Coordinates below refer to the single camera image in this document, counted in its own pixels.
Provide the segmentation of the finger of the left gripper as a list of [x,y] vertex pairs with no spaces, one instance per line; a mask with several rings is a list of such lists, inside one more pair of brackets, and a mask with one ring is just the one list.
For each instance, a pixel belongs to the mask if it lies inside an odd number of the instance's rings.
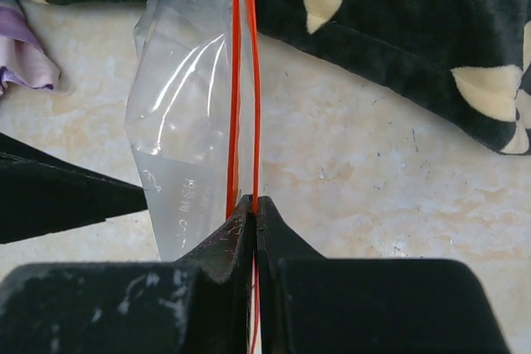
[[71,230],[147,209],[144,189],[1,135],[1,242]]

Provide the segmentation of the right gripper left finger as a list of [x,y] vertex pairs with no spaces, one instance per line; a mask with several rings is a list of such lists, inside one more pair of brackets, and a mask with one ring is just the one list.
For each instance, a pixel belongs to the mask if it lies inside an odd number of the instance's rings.
[[4,353],[245,353],[252,199],[180,259],[40,263],[1,284]]

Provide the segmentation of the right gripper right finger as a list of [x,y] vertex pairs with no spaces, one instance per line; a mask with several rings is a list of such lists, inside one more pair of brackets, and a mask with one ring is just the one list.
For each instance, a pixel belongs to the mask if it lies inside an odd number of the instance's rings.
[[472,270],[453,259],[328,259],[259,200],[265,353],[506,353]]

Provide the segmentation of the clear zip bag orange zipper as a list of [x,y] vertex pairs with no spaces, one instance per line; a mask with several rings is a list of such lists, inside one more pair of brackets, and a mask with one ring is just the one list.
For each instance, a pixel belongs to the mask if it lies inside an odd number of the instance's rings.
[[252,353],[260,190],[256,0],[148,0],[125,128],[181,353]]

